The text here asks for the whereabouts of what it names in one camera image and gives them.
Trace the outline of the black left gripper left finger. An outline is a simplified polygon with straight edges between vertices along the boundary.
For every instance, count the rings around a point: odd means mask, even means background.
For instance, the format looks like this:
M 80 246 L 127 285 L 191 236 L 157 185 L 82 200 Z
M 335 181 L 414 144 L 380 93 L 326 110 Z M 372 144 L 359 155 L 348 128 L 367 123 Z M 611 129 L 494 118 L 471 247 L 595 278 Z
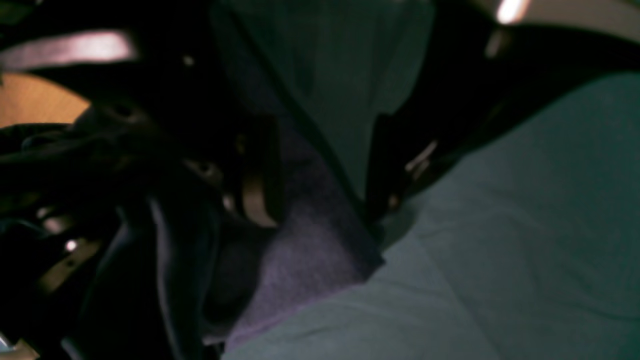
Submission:
M 280 130 L 233 89 L 210 22 L 210 0 L 6 1 L 29 12 L 3 27 L 1 68 L 80 96 L 120 126 L 193 152 L 224 205 L 265 228 L 284 216 Z

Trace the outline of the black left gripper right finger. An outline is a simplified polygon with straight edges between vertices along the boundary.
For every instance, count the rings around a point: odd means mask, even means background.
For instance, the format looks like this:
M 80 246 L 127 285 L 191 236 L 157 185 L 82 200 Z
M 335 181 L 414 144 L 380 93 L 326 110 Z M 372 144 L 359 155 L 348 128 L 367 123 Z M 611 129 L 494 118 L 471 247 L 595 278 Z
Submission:
M 379 221 L 569 92 L 639 71 L 637 0 L 437 0 L 414 87 L 374 125 L 365 214 Z

